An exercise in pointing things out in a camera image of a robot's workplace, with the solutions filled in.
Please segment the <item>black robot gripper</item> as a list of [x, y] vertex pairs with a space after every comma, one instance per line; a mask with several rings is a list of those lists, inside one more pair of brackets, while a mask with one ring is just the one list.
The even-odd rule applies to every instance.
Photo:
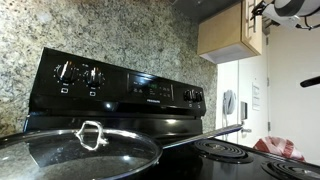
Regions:
[[266, 3], [265, 1], [261, 1], [257, 5], [254, 6], [251, 11], [251, 20], [255, 19], [257, 16], [265, 16], [270, 18], [273, 11], [273, 5], [271, 3]]

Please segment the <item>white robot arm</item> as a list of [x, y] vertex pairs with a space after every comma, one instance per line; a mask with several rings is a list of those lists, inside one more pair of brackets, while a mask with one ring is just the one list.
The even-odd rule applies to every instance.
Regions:
[[269, 25], [286, 26], [313, 30], [320, 24], [310, 25], [308, 18], [320, 14], [320, 0], [261, 0], [251, 11], [252, 17], [263, 16], [270, 20]]

